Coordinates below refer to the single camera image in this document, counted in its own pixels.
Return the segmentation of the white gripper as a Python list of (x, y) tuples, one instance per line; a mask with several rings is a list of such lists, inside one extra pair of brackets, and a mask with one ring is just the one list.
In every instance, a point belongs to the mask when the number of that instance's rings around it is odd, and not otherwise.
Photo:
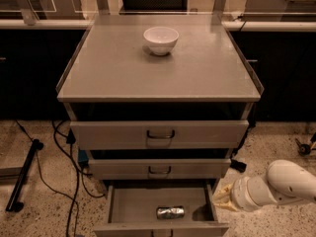
[(229, 211), (244, 210), (252, 212), (264, 205), (276, 204), (276, 192), (271, 189), (265, 176), (243, 177), (233, 184), (228, 184), (218, 190), (213, 196), (215, 206)]

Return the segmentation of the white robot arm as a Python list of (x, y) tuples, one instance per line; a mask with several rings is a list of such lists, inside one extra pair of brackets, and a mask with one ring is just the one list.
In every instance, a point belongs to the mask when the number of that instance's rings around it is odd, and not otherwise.
[(265, 205), (316, 202), (316, 177), (287, 160), (275, 160), (266, 173), (242, 177), (213, 196), (212, 203), (231, 211), (253, 212)]

